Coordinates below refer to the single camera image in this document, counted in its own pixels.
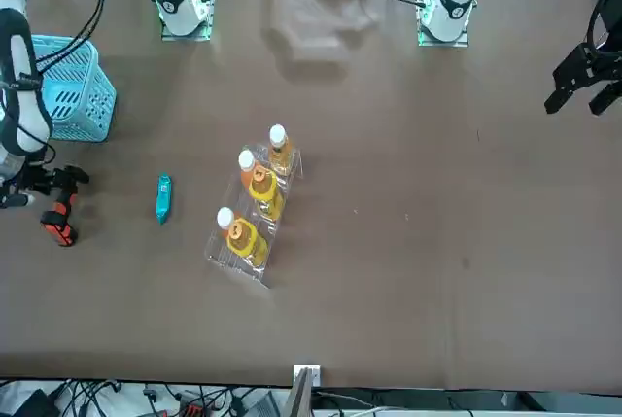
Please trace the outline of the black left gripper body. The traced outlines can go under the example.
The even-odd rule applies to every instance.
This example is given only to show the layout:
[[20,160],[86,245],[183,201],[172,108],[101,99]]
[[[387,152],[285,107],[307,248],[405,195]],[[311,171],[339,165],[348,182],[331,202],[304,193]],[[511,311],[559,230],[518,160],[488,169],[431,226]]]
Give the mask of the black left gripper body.
[[[594,41],[594,28],[600,20],[605,30],[605,40],[598,46]],[[587,26],[588,77],[592,83],[620,77],[621,70],[621,0],[598,0]]]

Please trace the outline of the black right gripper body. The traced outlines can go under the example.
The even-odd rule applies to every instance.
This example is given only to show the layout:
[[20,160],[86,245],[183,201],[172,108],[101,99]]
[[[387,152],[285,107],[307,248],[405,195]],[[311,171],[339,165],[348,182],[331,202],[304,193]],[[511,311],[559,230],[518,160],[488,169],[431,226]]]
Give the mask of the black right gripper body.
[[38,167],[25,163],[21,170],[9,178],[1,173],[1,197],[2,198],[34,198],[32,192],[33,182],[38,173]]

